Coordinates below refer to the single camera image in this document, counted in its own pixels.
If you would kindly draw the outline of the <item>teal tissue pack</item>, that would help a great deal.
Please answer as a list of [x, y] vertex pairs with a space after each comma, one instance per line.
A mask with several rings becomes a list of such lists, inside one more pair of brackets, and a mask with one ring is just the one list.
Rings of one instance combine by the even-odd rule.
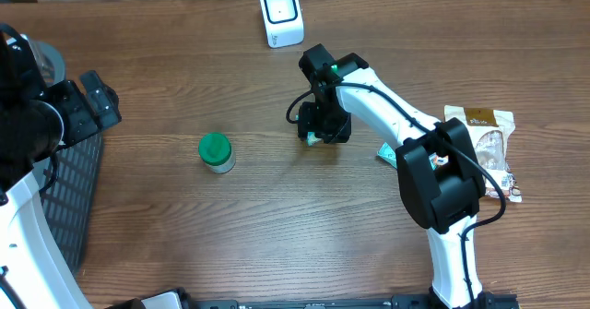
[[306, 143], [309, 147], [322, 141], [323, 140], [320, 137], [317, 137], [314, 132], [309, 132], [307, 134]]

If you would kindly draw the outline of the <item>teal wet wipes pack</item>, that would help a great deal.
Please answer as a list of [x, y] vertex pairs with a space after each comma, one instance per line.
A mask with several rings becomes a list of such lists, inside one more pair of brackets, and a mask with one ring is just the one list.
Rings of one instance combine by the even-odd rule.
[[379, 148], [377, 156], [389, 163], [395, 169], [397, 168], [395, 151], [387, 143], [383, 143], [383, 145]]

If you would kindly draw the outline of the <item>beige snack bag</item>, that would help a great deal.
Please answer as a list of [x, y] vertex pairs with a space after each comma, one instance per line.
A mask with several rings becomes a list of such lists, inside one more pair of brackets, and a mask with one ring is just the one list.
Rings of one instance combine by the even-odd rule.
[[515, 130], [513, 113], [445, 105], [444, 117], [446, 121], [456, 118], [466, 126], [478, 164], [510, 202], [521, 203], [522, 194], [507, 161], [508, 139]]

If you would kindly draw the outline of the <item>orange tissue pack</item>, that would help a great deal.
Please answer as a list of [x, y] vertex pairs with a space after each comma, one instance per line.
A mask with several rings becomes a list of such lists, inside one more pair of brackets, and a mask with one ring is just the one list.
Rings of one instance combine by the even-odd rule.
[[437, 168], [444, 166], [445, 164], [448, 163], [448, 160], [449, 159], [447, 156], [441, 157], [436, 153], [433, 153], [432, 155], [430, 155], [430, 162], [431, 162], [431, 167], [433, 170], [436, 170]]

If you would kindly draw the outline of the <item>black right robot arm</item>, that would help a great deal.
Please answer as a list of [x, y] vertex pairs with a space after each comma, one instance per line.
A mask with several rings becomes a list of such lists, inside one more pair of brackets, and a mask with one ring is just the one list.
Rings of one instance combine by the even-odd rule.
[[299, 138], [310, 145], [345, 143], [357, 116], [390, 144], [403, 205], [428, 234], [433, 304], [477, 307], [482, 285], [470, 238], [485, 184], [466, 127], [412, 107], [355, 53], [336, 60], [317, 44], [303, 53], [299, 68], [314, 96], [297, 100]]

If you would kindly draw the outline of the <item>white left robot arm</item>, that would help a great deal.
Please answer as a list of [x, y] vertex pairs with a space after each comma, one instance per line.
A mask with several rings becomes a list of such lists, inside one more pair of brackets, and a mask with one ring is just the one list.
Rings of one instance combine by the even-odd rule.
[[35, 163], [115, 125], [116, 92], [90, 70], [48, 86], [30, 39], [1, 26], [1, 305], [88, 308], [43, 214]]

